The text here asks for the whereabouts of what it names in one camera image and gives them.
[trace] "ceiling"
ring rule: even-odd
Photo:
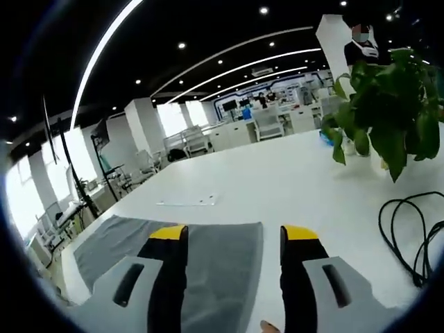
[[[2,139],[13,140],[42,121],[42,95],[49,116],[71,110],[83,72],[98,41],[129,0],[32,1],[24,9],[11,4],[14,27],[8,54],[2,64]],[[105,115],[122,112],[134,98],[150,96],[166,82],[194,64],[241,42],[286,29],[313,29],[277,35],[228,51],[191,70],[160,93],[179,94],[229,69],[277,54],[319,47],[315,32],[322,14],[343,14],[375,26],[379,47],[411,45],[423,57],[437,61],[442,51],[425,19],[429,11],[403,3],[400,18],[387,22],[385,15],[402,1],[375,0],[368,5],[349,0],[144,0],[119,27],[107,44],[81,101],[78,123],[87,126]],[[261,15],[259,8],[269,13]],[[417,18],[421,20],[412,24]],[[178,48],[179,42],[187,47]],[[323,52],[271,60],[278,71],[304,66],[308,70],[328,66]],[[200,96],[252,79],[251,68],[236,71],[197,89]],[[154,96],[157,103],[171,97]],[[193,94],[178,99],[192,99]],[[17,117],[15,123],[8,117]]]

